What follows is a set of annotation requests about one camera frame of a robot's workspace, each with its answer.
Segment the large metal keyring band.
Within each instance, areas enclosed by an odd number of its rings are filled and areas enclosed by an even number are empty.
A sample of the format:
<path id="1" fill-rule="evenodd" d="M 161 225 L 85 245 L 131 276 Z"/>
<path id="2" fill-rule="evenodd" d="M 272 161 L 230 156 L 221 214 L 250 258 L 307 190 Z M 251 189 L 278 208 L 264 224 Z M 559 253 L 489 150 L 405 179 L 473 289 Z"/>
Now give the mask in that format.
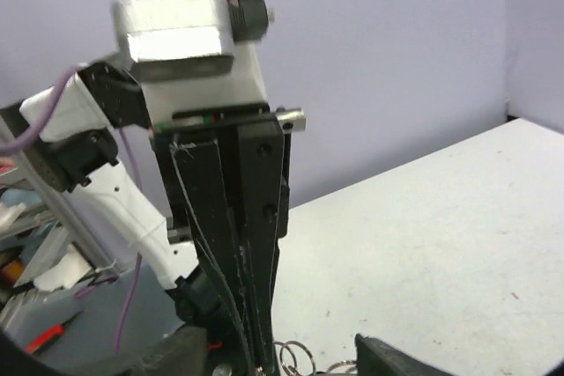
<path id="1" fill-rule="evenodd" d="M 275 353 L 282 375 L 314 376 L 314 375 L 357 375 L 355 359 L 334 362 L 320 366 L 310 348 L 297 340 L 275 341 Z"/>

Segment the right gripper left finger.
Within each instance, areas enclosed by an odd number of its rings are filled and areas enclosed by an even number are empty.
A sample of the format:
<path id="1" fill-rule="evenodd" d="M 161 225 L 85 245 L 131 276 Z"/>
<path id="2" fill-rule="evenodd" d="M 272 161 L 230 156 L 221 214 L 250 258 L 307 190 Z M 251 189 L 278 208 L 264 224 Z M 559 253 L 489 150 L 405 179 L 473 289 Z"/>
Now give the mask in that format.
<path id="1" fill-rule="evenodd" d="M 58 371 L 25 353 L 7 335 L 1 335 L 2 375 L 202 375 L 207 360 L 207 333 L 183 326 L 158 344 L 139 351 L 104 358 L 91 364 Z"/>

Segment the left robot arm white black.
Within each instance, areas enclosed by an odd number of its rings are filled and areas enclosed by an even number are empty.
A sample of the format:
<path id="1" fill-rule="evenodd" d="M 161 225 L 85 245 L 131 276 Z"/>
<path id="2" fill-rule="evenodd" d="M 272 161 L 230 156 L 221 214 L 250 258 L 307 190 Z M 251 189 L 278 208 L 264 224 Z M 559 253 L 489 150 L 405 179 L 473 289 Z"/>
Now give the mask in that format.
<path id="1" fill-rule="evenodd" d="M 26 155 L 48 185 L 88 201 L 142 255 L 178 316 L 217 344 L 214 362 L 276 375 L 278 241 L 287 231 L 291 139 L 306 115 L 271 109 L 255 81 L 239 82 L 217 59 L 100 60 L 6 108 L 4 119 L 32 137 Z M 170 219 L 119 159 L 112 130 L 128 126 L 149 133 Z M 170 223 L 188 239 L 171 240 Z"/>

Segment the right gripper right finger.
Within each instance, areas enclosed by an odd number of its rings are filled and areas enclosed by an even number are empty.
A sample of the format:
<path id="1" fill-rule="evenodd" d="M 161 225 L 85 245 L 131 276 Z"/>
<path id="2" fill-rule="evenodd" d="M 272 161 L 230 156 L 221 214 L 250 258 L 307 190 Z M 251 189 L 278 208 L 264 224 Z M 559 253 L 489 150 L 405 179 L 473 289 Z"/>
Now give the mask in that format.
<path id="1" fill-rule="evenodd" d="M 354 342 L 359 376 L 451 376 L 378 338 L 357 334 Z"/>

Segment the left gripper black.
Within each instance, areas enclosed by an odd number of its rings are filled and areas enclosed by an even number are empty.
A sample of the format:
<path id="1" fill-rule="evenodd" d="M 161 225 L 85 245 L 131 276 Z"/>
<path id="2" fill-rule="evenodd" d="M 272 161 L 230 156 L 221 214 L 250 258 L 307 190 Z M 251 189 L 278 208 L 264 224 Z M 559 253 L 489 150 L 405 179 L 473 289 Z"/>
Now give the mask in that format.
<path id="1" fill-rule="evenodd" d="M 177 315 L 205 328 L 211 361 L 237 375 L 278 375 L 271 308 L 286 236 L 292 134 L 300 108 L 266 105 L 181 113 L 153 129 L 152 148 L 178 226 L 198 265 L 168 290 Z"/>

